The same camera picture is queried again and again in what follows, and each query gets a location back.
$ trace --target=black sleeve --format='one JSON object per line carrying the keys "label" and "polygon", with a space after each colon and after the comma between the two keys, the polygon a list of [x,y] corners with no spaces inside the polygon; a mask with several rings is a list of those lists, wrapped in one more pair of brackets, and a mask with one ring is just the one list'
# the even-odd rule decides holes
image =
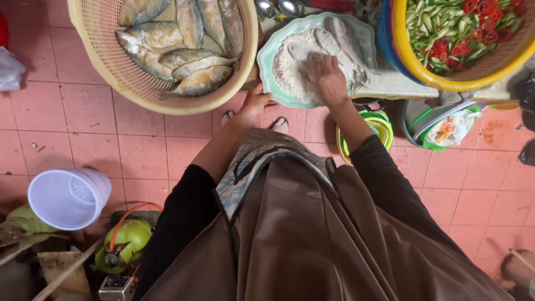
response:
{"label": "black sleeve", "polygon": [[140,300],[177,256],[219,213],[216,183],[201,167],[190,165],[165,200],[156,229],[143,251],[133,301]]}
{"label": "black sleeve", "polygon": [[465,256],[433,220],[379,137],[373,135],[366,138],[349,158],[377,207],[428,238]]}

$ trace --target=white plastic cup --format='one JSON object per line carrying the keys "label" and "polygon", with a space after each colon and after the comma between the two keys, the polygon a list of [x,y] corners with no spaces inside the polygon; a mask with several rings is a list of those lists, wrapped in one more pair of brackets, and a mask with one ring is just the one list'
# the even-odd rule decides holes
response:
{"label": "white plastic cup", "polygon": [[37,175],[28,188],[35,214],[60,230],[79,230],[93,223],[111,193],[110,180],[89,168],[51,169]]}

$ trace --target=foot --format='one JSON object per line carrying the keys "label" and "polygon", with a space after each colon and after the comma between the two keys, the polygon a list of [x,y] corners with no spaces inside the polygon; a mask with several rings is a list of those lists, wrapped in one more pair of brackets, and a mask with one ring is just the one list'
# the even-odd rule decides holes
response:
{"label": "foot", "polygon": [[221,118],[221,125],[225,125],[232,117],[234,117],[234,111],[227,111]]}
{"label": "foot", "polygon": [[279,117],[273,125],[270,126],[270,129],[282,133],[287,134],[288,133],[288,120],[285,117]]}

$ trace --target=scalloped plate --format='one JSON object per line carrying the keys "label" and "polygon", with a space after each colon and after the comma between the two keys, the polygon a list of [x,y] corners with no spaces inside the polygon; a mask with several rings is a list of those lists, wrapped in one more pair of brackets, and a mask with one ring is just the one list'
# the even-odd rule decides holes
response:
{"label": "scalloped plate", "polygon": [[260,79],[264,83],[264,92],[273,93],[273,100],[292,108],[313,109],[315,107],[323,106],[322,104],[305,104],[299,101],[297,97],[284,93],[277,85],[275,77],[273,76],[273,59],[277,49],[279,49],[287,36],[297,33],[305,28],[324,28],[324,20],[326,17],[339,18],[340,20],[344,21],[346,25],[349,25],[353,28],[353,33],[360,44],[369,43],[371,45],[371,49],[363,49],[362,54],[364,56],[364,60],[369,66],[369,69],[377,69],[375,32],[370,25],[359,21],[357,18],[351,15],[337,14],[332,12],[312,14],[305,18],[298,18],[291,21],[288,23],[288,25],[280,30],[274,32],[264,47],[258,51],[256,56],[258,67],[260,68]]}

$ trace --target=woman's left hand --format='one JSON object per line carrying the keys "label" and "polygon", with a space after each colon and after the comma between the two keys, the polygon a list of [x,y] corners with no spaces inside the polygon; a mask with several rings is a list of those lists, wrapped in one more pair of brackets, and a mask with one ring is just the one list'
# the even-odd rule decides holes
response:
{"label": "woman's left hand", "polygon": [[247,93],[247,97],[240,111],[232,119],[236,118],[243,126],[251,128],[260,122],[260,116],[278,106],[278,103],[271,100],[273,94],[262,93],[264,85],[256,85],[254,89]]}

